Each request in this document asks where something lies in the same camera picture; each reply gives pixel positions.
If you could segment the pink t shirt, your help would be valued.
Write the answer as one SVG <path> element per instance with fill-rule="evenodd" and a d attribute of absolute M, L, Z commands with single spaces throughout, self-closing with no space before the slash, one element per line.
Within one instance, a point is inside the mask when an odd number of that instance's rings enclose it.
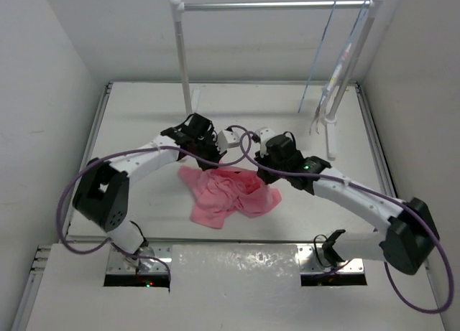
<path fill-rule="evenodd" d="M 282 201 L 278 189 L 269 187 L 254 170 L 219 167 L 202 171 L 181 166 L 178 177 L 195 200 L 190 220 L 207 228 L 221 229 L 233 213 L 248 218 L 268 214 Z"/>

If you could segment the blue wire hanger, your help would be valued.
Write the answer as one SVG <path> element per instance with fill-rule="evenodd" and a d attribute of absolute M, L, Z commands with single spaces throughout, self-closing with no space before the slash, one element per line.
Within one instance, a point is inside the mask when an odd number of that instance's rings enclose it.
<path fill-rule="evenodd" d="M 335 12 L 335 8 L 336 8 L 336 4 L 337 4 L 337 0 L 335 0 L 333 2 L 333 5 L 331 7 L 331 11 L 329 13 L 329 16 L 328 16 L 328 19 L 327 19 L 327 22 L 326 22 L 326 25 L 325 27 L 323 28 L 323 32 L 322 32 L 322 35 L 321 35 L 321 40 L 318 44 L 318 47 L 316 49 L 316 53 L 315 53 L 315 57 L 313 58 L 313 62 L 310 66 L 310 70 L 309 70 L 309 76 L 308 78 L 306 79 L 306 82 L 305 82 L 305 87 L 303 89 L 303 93 L 302 93 L 302 96 L 300 98 L 300 101 L 299 101 L 299 105 L 298 105 L 298 113 L 300 113 L 302 111 L 302 107 L 303 107 L 303 104 L 305 102 L 305 97 L 306 97 L 306 93 L 308 91 L 308 87 L 309 85 L 311 84 L 311 81 L 316 73 L 316 70 L 317 70 L 317 64 L 318 64 L 318 59 L 319 59 L 319 56 L 321 54 L 321 50 L 323 48 L 323 44 L 325 42 L 325 39 L 326 39 L 326 35 L 328 33 L 328 28 L 330 26 L 330 23 L 331 23 L 331 20 L 332 20 L 332 17 L 334 15 L 334 12 Z"/>

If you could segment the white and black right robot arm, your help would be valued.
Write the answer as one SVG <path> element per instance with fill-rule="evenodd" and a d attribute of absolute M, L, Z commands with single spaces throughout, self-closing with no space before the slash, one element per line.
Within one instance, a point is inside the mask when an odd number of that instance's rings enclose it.
<path fill-rule="evenodd" d="M 257 175 L 265 184 L 287 180 L 293 188 L 329 200 L 374 228 L 372 233 L 335 230 L 316 254 L 320 265 L 336 267 L 361 258 L 382 261 L 403 274 L 414 275 L 434 249 L 439 234 L 422 200 L 414 197 L 402 201 L 381 195 L 320 157 L 304 157 L 287 134 L 262 128 L 251 138 L 259 144 L 254 160 Z"/>

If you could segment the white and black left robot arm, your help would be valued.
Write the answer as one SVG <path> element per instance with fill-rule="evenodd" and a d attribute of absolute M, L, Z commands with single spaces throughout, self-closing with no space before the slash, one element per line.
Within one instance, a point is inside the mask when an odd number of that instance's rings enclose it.
<path fill-rule="evenodd" d="M 130 188 L 161 167 L 191 154 L 198 157 L 201 169 L 214 168 L 237 142 L 231 131 L 217 132 L 209 119 L 194 113 L 181 124 L 161 131 L 136 153 L 93 159 L 80 178 L 73 207 L 122 251 L 136 254 L 145 240 L 127 219 Z"/>

